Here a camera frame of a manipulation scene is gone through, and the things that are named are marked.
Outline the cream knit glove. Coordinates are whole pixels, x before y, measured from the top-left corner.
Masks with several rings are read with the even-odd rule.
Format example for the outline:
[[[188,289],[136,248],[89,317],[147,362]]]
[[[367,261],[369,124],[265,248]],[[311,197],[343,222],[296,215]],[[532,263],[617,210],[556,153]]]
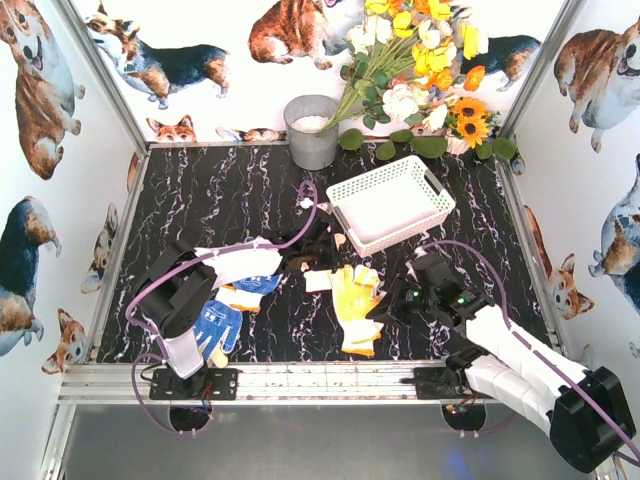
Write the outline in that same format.
[[[322,233],[315,240],[306,240],[302,250],[300,271],[305,281],[305,291],[316,293],[332,289],[332,276],[341,269],[341,247],[347,242],[343,233]]]

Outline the yellow coated work glove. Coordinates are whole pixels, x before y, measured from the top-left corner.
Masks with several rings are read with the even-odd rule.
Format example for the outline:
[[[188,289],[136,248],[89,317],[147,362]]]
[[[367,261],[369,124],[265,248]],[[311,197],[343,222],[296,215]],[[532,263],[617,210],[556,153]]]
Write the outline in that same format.
[[[353,327],[384,298],[378,272],[365,265],[345,265],[330,276],[332,303],[338,322]]]

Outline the white glove orange cuff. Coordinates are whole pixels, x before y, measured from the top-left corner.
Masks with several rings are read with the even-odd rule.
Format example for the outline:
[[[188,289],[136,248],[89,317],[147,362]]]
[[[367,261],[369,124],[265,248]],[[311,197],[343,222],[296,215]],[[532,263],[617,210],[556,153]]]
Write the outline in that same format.
[[[384,324],[369,319],[351,320],[341,324],[343,341],[341,350],[348,354],[372,357],[374,342],[381,337]]]

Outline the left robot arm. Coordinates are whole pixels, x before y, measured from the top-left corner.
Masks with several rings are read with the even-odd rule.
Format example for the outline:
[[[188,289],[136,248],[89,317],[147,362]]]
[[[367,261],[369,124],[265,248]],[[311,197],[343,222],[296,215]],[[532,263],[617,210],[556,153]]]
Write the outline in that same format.
[[[214,353],[233,350],[244,313],[259,310],[285,275],[335,267],[340,232],[333,215],[316,210],[299,231],[273,239],[216,248],[176,241],[139,279],[126,318],[153,335],[171,373],[190,380]]]

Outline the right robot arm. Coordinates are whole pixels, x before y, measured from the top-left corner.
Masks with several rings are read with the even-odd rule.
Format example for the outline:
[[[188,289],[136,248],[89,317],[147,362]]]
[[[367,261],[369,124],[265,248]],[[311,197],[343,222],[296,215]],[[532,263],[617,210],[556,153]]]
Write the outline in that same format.
[[[465,286],[436,253],[397,276],[368,318],[408,324],[419,318],[461,332],[438,377],[415,370],[416,387],[437,384],[493,398],[537,426],[574,469],[619,479],[623,446],[636,427],[619,378],[590,370],[545,345],[511,320],[505,307]]]

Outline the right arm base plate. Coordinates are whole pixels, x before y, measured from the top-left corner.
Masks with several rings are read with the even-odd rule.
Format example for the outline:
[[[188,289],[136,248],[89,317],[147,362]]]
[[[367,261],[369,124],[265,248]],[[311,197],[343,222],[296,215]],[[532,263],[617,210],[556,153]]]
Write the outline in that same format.
[[[461,403],[470,397],[496,403],[497,400],[484,387],[478,388],[472,384],[477,379],[477,372],[471,368],[451,369],[442,365],[415,367],[408,377],[401,378],[399,382],[413,388],[419,400],[452,400]]]

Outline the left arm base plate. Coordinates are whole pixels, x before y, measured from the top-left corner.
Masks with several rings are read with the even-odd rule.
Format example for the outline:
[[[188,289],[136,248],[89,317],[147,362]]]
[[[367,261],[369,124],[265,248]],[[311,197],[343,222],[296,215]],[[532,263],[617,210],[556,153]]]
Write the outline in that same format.
[[[187,379],[180,378],[171,368],[153,374],[151,400],[235,400],[239,371],[234,368],[203,366]]]

